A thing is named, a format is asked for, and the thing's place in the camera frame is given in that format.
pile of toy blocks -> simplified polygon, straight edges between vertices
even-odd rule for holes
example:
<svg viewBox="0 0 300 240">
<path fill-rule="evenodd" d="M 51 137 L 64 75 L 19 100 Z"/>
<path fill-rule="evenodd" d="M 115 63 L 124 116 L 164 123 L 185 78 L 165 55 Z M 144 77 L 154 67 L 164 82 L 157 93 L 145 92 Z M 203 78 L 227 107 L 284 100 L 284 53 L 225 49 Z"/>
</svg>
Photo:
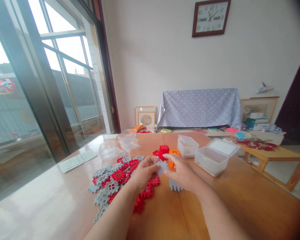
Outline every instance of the pile of toy blocks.
<svg viewBox="0 0 300 240">
<path fill-rule="evenodd" d="M 93 185 L 90 185 L 88 188 L 88 191 L 91 193 L 97 193 L 97 191 L 100 190 L 94 200 L 94 204 L 100 206 L 94 223 L 96 223 L 103 215 L 114 197 L 127 183 L 135 169 L 138 167 L 138 164 L 143 159 L 144 156 L 141 155 L 131 158 L 127 155 L 127 153 L 120 153 L 117 164 L 112 167 L 106 166 L 94 173 L 92 180 Z M 153 195 L 153 187 L 158 186 L 159 184 L 160 179 L 158 177 L 150 178 L 145 191 L 138 195 L 134 212 L 140 213 L 143 208 L 145 198 L 151 197 Z"/>
</svg>

picture frame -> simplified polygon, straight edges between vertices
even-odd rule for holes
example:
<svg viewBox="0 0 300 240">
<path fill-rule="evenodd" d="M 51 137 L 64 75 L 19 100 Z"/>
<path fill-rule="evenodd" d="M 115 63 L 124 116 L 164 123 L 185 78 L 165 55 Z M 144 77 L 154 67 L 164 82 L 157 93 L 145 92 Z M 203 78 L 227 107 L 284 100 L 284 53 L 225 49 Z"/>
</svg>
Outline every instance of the picture frame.
<svg viewBox="0 0 300 240">
<path fill-rule="evenodd" d="M 138 124 L 145 127 L 155 128 L 156 112 L 138 112 Z"/>
<path fill-rule="evenodd" d="M 134 125 L 135 125 L 135 127 L 140 125 L 140 124 L 138 124 L 139 123 L 139 116 L 138 116 L 139 112 L 154 112 L 155 113 L 154 119 L 156 121 L 156 107 L 154 107 L 154 106 L 137 106 L 134 109 Z"/>
<path fill-rule="evenodd" d="M 245 121 L 252 112 L 262 112 L 271 122 L 279 97 L 241 99 L 241 120 Z"/>
</svg>

small wooden table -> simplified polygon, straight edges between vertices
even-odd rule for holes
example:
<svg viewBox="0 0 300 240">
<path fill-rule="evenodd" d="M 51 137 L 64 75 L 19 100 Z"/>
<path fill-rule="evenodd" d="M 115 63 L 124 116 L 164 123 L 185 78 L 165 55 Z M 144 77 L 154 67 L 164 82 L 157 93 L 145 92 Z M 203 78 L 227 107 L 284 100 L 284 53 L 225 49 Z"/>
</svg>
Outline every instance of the small wooden table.
<svg viewBox="0 0 300 240">
<path fill-rule="evenodd" d="M 211 140 L 202 133 L 183 133 L 200 147 Z M 95 138 L 69 157 L 88 149 L 97 149 L 103 141 Z M 141 149 L 131 154 L 152 155 L 160 145 L 177 149 L 178 133 L 137 134 Z M 300 200 L 257 173 L 233 156 L 227 169 L 217 178 L 187 159 L 194 170 L 224 200 L 238 222 L 253 239 L 299 239 Z M 98 212 L 93 205 L 96 194 L 87 191 L 94 172 L 106 165 L 96 157 L 63 174 L 58 165 L 50 168 L 0 202 L 0 239 L 83 239 Z M 197 197 L 186 190 L 171 191 L 169 179 L 146 199 L 141 214 L 133 214 L 127 239 L 209 239 L 205 219 Z"/>
<path fill-rule="evenodd" d="M 275 149 L 275 151 L 265 151 L 265 150 L 258 150 L 249 148 L 246 145 L 238 144 L 240 147 L 246 151 L 243 160 L 247 162 L 250 166 L 256 168 L 260 173 L 264 174 L 268 178 L 272 179 L 280 186 L 286 188 L 290 192 L 293 191 L 295 186 L 298 184 L 300 180 L 300 154 L 293 152 L 289 149 L 279 147 Z M 253 164 L 249 161 L 249 156 L 253 155 L 260 159 L 260 163 L 258 166 Z M 265 172 L 264 169 L 267 166 L 268 162 L 299 162 L 296 169 L 294 170 L 292 176 L 290 177 L 289 181 L 284 184 L 283 182 L 279 181 L 275 177 L 271 176 L 269 173 Z"/>
</svg>

outdoor wall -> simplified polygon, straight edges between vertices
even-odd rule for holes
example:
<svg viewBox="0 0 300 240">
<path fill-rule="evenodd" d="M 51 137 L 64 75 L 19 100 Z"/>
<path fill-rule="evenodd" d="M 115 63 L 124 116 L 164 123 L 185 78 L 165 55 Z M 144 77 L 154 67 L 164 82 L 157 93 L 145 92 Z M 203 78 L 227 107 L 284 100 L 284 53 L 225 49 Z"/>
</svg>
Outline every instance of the outdoor wall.
<svg viewBox="0 0 300 240">
<path fill-rule="evenodd" d="M 224 35 L 192 38 L 195 0 L 103 0 L 121 129 L 162 91 L 237 87 L 241 98 L 279 96 L 300 65 L 300 6 L 232 0 Z M 260 83 L 275 92 L 256 95 Z"/>
</svg>

hand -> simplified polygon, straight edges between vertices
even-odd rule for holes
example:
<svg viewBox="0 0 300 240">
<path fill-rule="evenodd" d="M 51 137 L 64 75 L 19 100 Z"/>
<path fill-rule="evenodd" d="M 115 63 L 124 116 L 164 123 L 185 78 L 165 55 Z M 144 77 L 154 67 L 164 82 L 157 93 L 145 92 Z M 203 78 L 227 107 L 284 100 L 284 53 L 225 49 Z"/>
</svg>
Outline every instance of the hand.
<svg viewBox="0 0 300 240">
<path fill-rule="evenodd" d="M 164 174 L 177 182 L 182 188 L 197 194 L 201 184 L 207 184 L 190 166 L 190 164 L 177 154 L 164 154 L 163 157 L 174 162 L 176 172 L 165 170 Z"/>
<path fill-rule="evenodd" d="M 155 162 L 158 162 L 159 158 L 155 156 L 148 156 L 143 159 L 137 169 L 134 171 L 133 175 L 129 179 L 128 183 L 133 184 L 139 193 L 142 193 L 147 186 L 147 183 L 151 177 L 157 177 L 156 173 L 160 166 L 156 165 Z"/>
</svg>

